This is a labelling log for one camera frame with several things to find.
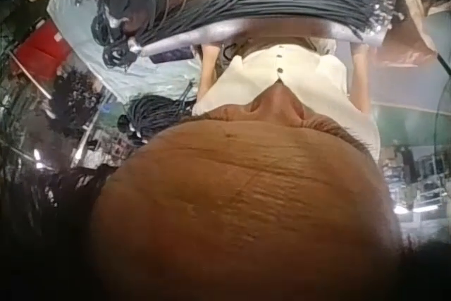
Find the white sheet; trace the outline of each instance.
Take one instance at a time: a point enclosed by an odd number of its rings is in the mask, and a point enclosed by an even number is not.
[[[102,61],[103,48],[91,34],[92,19],[97,12],[94,0],[85,0],[79,6],[75,0],[50,0],[47,10],[75,53],[120,102],[127,103],[147,93],[178,99],[190,80],[196,84],[199,81],[201,66],[195,59],[154,65],[148,58],[141,58],[127,73],[120,68],[108,69]]]

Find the person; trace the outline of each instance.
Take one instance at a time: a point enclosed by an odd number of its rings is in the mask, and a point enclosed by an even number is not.
[[[204,48],[204,71],[217,51]],[[278,44],[236,56],[194,117],[153,136],[108,178],[93,178],[95,189],[56,190],[69,203],[55,203],[71,213],[60,210],[58,227],[47,219],[64,245],[48,246],[42,265],[53,264],[45,266],[53,284],[39,286],[59,300],[68,290],[89,298],[97,285],[105,300],[448,298],[449,245],[403,243],[376,165],[365,51],[354,49],[362,78],[349,105],[333,78],[344,67],[330,54]],[[59,231],[65,224],[70,231]],[[32,283],[47,281],[36,271]]]

